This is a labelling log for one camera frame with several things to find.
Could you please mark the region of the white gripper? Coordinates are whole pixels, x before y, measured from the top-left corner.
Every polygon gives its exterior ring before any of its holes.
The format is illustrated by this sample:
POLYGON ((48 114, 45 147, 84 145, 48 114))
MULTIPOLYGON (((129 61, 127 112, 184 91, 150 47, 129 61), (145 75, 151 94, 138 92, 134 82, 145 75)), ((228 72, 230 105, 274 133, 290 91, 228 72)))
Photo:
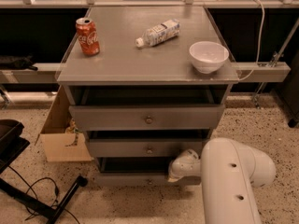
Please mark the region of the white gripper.
POLYGON ((181 152, 168 166, 169 183, 176 183, 186 176, 200 176, 201 161, 199 155, 192 149, 181 152))

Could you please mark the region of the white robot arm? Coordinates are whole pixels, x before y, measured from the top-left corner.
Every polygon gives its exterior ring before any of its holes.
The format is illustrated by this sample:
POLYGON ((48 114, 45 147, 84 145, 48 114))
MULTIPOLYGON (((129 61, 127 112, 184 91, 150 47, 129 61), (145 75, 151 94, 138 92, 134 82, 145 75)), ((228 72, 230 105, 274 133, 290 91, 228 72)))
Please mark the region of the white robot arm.
POLYGON ((170 162, 170 182, 187 176, 202 181, 206 224, 262 224, 252 189, 272 184, 276 166, 259 149, 214 138, 200 154, 187 149, 170 162))

